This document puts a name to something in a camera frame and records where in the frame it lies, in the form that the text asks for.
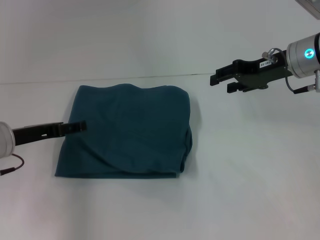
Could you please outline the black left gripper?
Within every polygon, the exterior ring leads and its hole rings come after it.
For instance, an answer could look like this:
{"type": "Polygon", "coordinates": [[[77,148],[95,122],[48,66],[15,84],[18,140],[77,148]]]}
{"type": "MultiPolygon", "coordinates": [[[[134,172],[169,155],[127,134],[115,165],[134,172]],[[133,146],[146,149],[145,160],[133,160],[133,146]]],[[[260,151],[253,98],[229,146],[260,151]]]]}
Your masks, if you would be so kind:
{"type": "Polygon", "coordinates": [[[25,145],[52,138],[61,138],[87,130],[86,121],[46,123],[13,129],[15,145],[25,145]]]}

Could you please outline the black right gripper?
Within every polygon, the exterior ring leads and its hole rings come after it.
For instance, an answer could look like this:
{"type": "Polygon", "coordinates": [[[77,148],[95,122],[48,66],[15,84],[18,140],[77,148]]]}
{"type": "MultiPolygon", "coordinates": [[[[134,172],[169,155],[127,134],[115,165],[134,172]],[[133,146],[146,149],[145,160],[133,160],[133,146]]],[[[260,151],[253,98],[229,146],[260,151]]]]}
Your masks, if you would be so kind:
{"type": "Polygon", "coordinates": [[[235,60],[232,64],[217,69],[210,76],[209,84],[216,86],[235,78],[237,82],[227,85],[227,93],[265,90],[268,83],[293,75],[287,67],[286,51],[279,49],[274,56],[277,58],[276,63],[267,63],[264,58],[255,61],[235,60]]]}

